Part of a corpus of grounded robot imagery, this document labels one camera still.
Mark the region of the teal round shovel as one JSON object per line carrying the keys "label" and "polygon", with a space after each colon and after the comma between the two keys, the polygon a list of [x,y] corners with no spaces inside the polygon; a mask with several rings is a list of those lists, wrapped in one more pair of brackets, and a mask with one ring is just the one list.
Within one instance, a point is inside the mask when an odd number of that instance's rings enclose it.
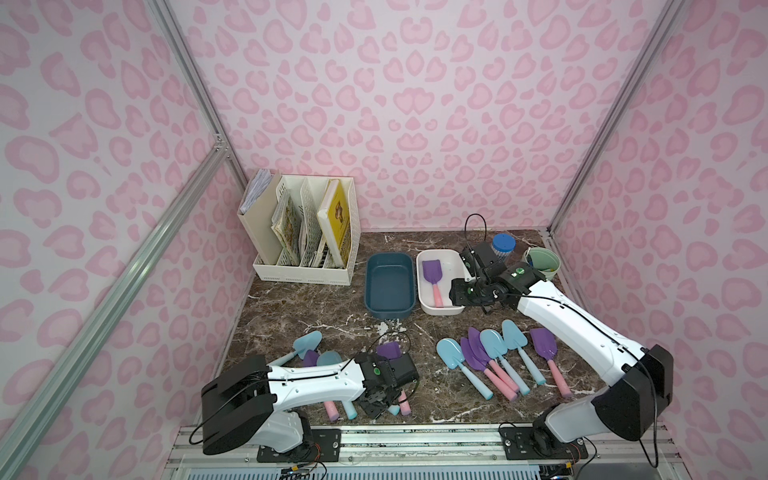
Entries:
{"label": "teal round shovel", "polygon": [[451,370],[459,369],[485,400],[493,398],[493,392],[464,364],[465,357],[458,342],[443,338],[438,341],[436,351],[446,366]]}
{"label": "teal round shovel", "polygon": [[[326,351],[319,355],[317,364],[319,366],[334,365],[342,362],[341,355],[336,351]],[[347,419],[354,420],[358,416],[358,412],[351,401],[344,400],[341,402]]]}

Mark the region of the white storage box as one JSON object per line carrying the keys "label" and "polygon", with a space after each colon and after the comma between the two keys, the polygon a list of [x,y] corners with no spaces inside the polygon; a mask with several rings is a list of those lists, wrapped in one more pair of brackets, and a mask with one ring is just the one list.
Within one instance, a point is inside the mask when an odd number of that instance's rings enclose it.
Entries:
{"label": "white storage box", "polygon": [[[436,308],[434,306],[432,286],[423,276],[422,262],[434,259],[440,260],[442,266],[442,279],[438,283],[444,303],[442,308]],[[470,279],[469,272],[464,266],[460,254],[456,250],[432,249],[422,251],[416,257],[416,267],[418,297],[422,310],[425,313],[433,316],[453,316],[458,315],[465,310],[464,306],[454,304],[449,296],[453,280]]]}

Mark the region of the purple square shovel pink handle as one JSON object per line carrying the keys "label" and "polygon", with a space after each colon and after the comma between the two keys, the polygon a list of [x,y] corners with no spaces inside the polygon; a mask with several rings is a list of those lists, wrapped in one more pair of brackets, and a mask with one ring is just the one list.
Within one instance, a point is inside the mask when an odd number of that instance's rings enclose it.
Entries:
{"label": "purple square shovel pink handle", "polygon": [[438,285],[439,281],[442,279],[441,261],[438,259],[423,261],[422,269],[424,279],[432,286],[434,306],[436,308],[442,308],[444,303]]}

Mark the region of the dark teal storage box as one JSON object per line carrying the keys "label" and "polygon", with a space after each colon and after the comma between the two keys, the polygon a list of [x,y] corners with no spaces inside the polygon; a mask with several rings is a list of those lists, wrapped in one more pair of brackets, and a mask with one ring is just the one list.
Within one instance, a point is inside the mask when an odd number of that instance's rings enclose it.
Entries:
{"label": "dark teal storage box", "polygon": [[417,303],[414,262],[403,252],[372,255],[366,265],[364,304],[377,319],[407,318]]}

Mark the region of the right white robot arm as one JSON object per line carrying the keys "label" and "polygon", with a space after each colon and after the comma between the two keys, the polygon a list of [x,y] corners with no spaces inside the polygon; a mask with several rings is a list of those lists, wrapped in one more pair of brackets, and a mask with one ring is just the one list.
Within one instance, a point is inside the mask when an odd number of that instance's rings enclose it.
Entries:
{"label": "right white robot arm", "polygon": [[505,265],[488,243],[460,254],[470,274],[456,279],[449,297],[459,306],[501,303],[535,320],[560,339],[599,375],[605,386],[589,397],[559,404],[540,415],[541,438],[570,443],[613,433],[638,441],[656,429],[673,399],[673,357],[660,345],[646,348],[611,329],[571,301],[529,264]]}

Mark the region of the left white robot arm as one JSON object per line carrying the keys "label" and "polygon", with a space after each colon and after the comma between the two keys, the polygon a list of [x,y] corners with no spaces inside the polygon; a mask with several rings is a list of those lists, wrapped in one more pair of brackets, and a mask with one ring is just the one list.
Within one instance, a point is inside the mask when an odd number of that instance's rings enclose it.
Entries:
{"label": "left white robot arm", "polygon": [[388,359],[362,351],[335,364],[301,368],[269,365],[264,356],[255,355],[202,388],[203,453],[218,455],[254,443],[297,454],[314,444],[302,407],[352,402],[376,419],[418,380],[408,354]]}

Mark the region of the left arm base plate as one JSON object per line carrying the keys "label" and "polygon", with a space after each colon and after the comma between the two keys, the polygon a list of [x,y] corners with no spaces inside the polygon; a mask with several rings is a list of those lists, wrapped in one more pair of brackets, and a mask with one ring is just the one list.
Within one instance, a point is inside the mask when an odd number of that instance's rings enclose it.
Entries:
{"label": "left arm base plate", "polygon": [[257,454],[258,463],[305,463],[321,461],[338,462],[342,430],[336,428],[312,429],[302,443],[287,453],[278,453],[274,449],[261,446]]}

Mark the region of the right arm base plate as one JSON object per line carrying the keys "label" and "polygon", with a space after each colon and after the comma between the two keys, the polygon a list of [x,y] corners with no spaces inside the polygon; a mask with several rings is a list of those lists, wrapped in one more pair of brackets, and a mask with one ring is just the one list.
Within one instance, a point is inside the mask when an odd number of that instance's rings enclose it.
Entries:
{"label": "right arm base plate", "polygon": [[583,440],[562,443],[542,428],[503,423],[498,428],[507,460],[558,460],[577,463],[589,459]]}

